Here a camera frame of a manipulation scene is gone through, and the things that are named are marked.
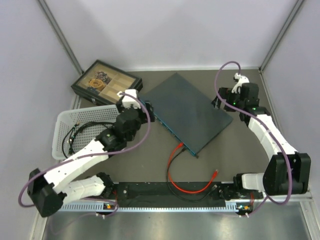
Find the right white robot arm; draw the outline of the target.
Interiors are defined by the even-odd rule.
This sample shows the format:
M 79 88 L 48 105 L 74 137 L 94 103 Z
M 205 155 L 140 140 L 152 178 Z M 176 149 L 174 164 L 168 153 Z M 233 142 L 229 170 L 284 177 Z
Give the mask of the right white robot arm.
M 244 83 L 231 88 L 221 87 L 212 104 L 216 108 L 224 103 L 227 112 L 239 112 L 239 118 L 255 134 L 269 163 L 263 173 L 238 173 L 233 179 L 233 192 L 245 198 L 252 190 L 269 196 L 291 193 L 305 194 L 308 190 L 311 158 L 292 147 L 275 126 L 266 107 L 260 106 L 259 87 Z

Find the dark blue network switch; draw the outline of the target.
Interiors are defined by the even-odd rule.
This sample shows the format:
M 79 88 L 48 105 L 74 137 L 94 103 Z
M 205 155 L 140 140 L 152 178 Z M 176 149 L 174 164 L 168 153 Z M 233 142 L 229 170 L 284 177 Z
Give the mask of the dark blue network switch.
M 212 100 L 178 73 L 158 84 L 139 98 L 149 101 L 156 119 L 193 156 L 198 153 L 233 121 Z

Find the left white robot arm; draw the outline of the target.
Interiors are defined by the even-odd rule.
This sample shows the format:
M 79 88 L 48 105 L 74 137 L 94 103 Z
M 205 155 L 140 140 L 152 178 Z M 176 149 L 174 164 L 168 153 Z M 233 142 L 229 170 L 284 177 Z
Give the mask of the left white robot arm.
M 108 174 L 99 172 L 83 180 L 76 178 L 110 157 L 128 152 L 127 143 L 134 140 L 141 125 L 154 120 L 154 109 L 149 101 L 138 107 L 122 107 L 115 122 L 83 149 L 47 171 L 33 170 L 29 174 L 27 194 L 39 214 L 45 218 L 74 201 L 90 197 L 109 198 L 115 184 Z

